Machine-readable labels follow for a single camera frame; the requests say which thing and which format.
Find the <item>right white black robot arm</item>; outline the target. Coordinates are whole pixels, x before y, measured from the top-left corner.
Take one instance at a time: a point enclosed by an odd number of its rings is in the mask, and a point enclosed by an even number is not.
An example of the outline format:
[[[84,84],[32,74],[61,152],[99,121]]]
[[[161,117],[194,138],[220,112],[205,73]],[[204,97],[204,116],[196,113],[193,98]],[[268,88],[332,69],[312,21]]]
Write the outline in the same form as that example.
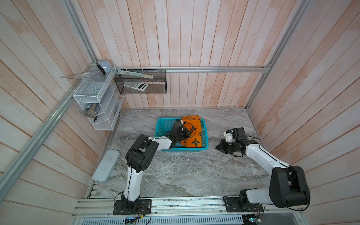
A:
[[[271,178],[267,188],[243,189],[238,198],[225,196],[223,200],[228,212],[260,210],[268,204],[291,210],[296,206],[309,207],[311,195],[304,170],[270,154],[256,138],[247,136],[244,128],[225,131],[216,150],[238,158],[247,156],[253,159]]]

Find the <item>teal plastic basket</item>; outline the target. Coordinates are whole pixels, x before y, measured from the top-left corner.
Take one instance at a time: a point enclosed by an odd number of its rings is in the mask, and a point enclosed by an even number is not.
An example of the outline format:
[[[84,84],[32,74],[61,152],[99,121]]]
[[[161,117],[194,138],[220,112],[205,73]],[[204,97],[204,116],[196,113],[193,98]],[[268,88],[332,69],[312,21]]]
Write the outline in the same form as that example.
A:
[[[170,131],[173,127],[174,122],[177,117],[162,117],[157,120],[157,125],[155,129],[155,137],[164,136],[168,131]],[[163,150],[164,152],[200,152],[207,150],[209,148],[209,139],[208,139],[208,132],[206,122],[203,118],[201,118],[201,125],[202,125],[202,146],[198,148],[186,148],[183,145],[177,144],[174,148],[169,150]]]

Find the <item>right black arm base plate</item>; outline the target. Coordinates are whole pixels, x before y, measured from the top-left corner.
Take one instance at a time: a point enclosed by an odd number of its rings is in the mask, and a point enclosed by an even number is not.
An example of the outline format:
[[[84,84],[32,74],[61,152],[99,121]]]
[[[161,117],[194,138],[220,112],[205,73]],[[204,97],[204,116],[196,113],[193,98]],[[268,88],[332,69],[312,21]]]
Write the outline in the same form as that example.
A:
[[[262,212],[261,204],[250,203],[246,198],[242,197],[223,197],[227,212]]]

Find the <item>orange patterned pillowcase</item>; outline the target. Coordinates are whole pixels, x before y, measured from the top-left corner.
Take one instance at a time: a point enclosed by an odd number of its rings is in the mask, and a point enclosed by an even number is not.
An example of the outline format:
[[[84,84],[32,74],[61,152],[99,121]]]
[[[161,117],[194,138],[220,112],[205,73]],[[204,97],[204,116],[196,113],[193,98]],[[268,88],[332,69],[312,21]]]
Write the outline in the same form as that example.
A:
[[[202,147],[202,122],[198,115],[182,117],[184,127],[190,132],[189,138],[182,141],[180,145],[186,148]]]

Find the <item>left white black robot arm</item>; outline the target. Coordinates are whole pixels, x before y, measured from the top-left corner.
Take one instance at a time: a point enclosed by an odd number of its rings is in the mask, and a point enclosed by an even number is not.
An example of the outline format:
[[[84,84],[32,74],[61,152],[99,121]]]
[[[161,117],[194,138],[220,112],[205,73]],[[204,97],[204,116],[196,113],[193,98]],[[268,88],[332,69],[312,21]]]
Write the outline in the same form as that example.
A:
[[[172,129],[161,137],[148,137],[141,134],[126,153],[128,177],[121,201],[130,207],[140,198],[140,185],[144,171],[150,166],[156,152],[174,148],[190,138],[191,132],[185,128],[182,119],[174,121]]]

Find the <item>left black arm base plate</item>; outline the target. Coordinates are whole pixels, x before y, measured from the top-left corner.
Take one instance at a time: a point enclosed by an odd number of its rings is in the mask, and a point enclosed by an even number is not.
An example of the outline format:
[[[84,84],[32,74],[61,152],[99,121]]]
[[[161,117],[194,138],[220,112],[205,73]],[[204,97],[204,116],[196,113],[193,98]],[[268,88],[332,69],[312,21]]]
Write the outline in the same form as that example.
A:
[[[139,199],[134,202],[130,202],[127,199],[117,200],[113,215],[148,215],[151,213],[151,207],[151,199]]]

